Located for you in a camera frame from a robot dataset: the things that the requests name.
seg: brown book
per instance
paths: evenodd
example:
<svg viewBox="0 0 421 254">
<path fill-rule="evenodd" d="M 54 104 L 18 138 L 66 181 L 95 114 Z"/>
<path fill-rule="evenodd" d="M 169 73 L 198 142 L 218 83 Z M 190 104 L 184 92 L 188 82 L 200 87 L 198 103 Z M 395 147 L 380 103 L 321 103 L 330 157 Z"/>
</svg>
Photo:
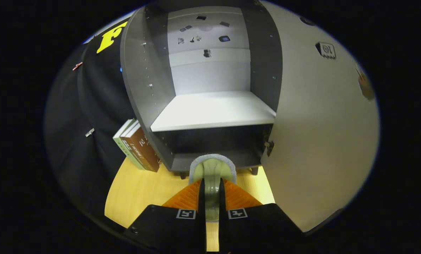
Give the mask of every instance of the brown book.
<svg viewBox="0 0 421 254">
<path fill-rule="evenodd" d="M 126 135 L 122 135 L 121 139 L 129 144 L 130 148 L 132 148 L 130 152 L 146 170 L 153 172 L 159 170 L 160 159 L 149 144 L 139 123 Z"/>
</svg>

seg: book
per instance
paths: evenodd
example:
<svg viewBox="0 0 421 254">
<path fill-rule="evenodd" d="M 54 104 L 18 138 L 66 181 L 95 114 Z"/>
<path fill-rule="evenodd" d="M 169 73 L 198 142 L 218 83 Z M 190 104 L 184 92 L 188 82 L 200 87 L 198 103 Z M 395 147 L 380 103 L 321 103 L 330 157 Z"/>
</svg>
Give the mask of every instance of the book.
<svg viewBox="0 0 421 254">
<path fill-rule="evenodd" d="M 130 129 L 129 132 L 121 135 L 121 139 L 123 142 L 129 144 L 130 148 L 132 148 L 132 154 L 137 157 L 138 161 L 146 170 L 153 172 L 159 170 L 160 159 L 149 144 L 139 123 Z"/>
<path fill-rule="evenodd" d="M 113 136 L 113 140 L 115 141 L 115 143 L 119 146 L 119 148 L 121 149 L 121 151 L 123 151 L 123 153 L 130 159 L 130 161 L 139 169 L 141 170 L 145 170 L 144 167 L 141 165 L 141 163 L 137 160 L 136 157 L 133 156 L 132 153 L 130 153 L 128 146 L 129 145 L 125 145 L 123 140 L 121 139 L 121 135 L 127 131 L 128 129 L 130 129 L 130 127 L 134 127 L 135 125 L 133 125 L 133 123 L 138 123 L 138 120 L 135 119 L 128 119 L 123 126 L 121 126 L 121 128 L 117 131 L 117 133 Z"/>
</svg>

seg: wooden floor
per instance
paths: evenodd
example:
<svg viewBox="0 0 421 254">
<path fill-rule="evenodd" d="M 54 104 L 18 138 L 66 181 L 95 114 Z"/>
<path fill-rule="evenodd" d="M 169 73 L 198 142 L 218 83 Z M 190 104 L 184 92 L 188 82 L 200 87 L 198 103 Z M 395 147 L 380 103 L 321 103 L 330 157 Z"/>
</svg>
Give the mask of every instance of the wooden floor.
<svg viewBox="0 0 421 254">
<path fill-rule="evenodd" d="M 161 206 L 187 185 L 188 177 L 182 180 L 163 164 L 155 173 L 138 169 L 126 158 L 108 192 L 105 216 L 128 228 L 146 206 Z M 252 175 L 249 169 L 238 169 L 237 185 L 262 204 L 275 202 L 262 167 L 257 175 Z M 218 223 L 206 223 L 206 235 L 207 251 L 218 251 Z"/>
</svg>

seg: black curtain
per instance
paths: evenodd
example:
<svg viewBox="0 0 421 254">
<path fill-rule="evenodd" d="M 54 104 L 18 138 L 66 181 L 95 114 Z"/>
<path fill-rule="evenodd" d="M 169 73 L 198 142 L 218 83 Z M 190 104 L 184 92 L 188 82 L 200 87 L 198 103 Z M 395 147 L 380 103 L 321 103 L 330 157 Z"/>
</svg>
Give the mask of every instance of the black curtain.
<svg viewBox="0 0 421 254">
<path fill-rule="evenodd" d="M 122 31 L 96 53 L 107 31 L 80 45 L 57 74 L 45 109 L 44 139 L 54 175 L 72 203 L 93 221 L 120 229 L 104 216 L 108 190 L 125 159 L 112 137 L 135 114 L 120 72 Z"/>
</svg>

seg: white panel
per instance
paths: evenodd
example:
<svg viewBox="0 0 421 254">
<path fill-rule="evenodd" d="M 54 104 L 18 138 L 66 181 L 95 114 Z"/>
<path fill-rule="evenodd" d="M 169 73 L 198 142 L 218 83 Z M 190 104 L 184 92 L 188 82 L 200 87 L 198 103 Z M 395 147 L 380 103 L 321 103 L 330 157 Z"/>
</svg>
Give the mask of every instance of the white panel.
<svg viewBox="0 0 421 254">
<path fill-rule="evenodd" d="M 153 132 L 273 123 L 275 111 L 251 92 L 178 95 L 151 125 Z"/>
<path fill-rule="evenodd" d="M 344 208 L 372 168 L 380 135 L 376 101 L 360 91 L 356 60 L 330 35 L 299 16 L 262 2 L 277 25 L 283 82 L 270 140 L 261 162 L 275 202 L 308 231 Z M 315 44 L 334 45 L 336 59 Z"/>
<path fill-rule="evenodd" d="M 204 50 L 189 50 L 170 54 L 170 66 L 187 65 L 201 62 L 237 61 L 250 62 L 250 50 L 243 48 L 210 48 L 210 56 Z"/>
<path fill-rule="evenodd" d="M 171 68 L 176 95 L 249 91 L 249 62 L 206 62 Z"/>
<path fill-rule="evenodd" d="M 196 20 L 197 14 L 168 19 L 168 51 L 170 54 L 206 48 L 249 49 L 248 33 L 241 13 L 209 12 L 201 14 L 206 16 L 206 20 Z M 229 27 L 220 25 L 222 21 L 228 23 Z M 184 32 L 180 31 L 188 25 L 192 27 Z M 221 42 L 219 37 L 224 35 L 227 35 L 230 41 Z M 196 36 L 201 39 L 199 41 L 194 39 Z M 178 38 L 182 38 L 184 42 L 179 44 Z"/>
</svg>

